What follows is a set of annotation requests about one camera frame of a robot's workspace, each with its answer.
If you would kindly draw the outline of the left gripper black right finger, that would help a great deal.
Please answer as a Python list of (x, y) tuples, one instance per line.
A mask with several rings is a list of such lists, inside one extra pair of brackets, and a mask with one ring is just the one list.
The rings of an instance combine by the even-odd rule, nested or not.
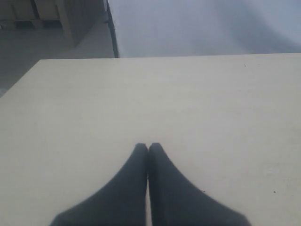
[(195, 187), (160, 143), (148, 152), (151, 220), (154, 226), (248, 226), (247, 218)]

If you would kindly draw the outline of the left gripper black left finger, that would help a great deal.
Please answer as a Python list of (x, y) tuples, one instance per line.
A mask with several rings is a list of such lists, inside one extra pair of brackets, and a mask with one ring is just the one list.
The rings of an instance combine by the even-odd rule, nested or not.
[(146, 144), (138, 143), (118, 173), (98, 192), (58, 214), (53, 226), (144, 226), (147, 190)]

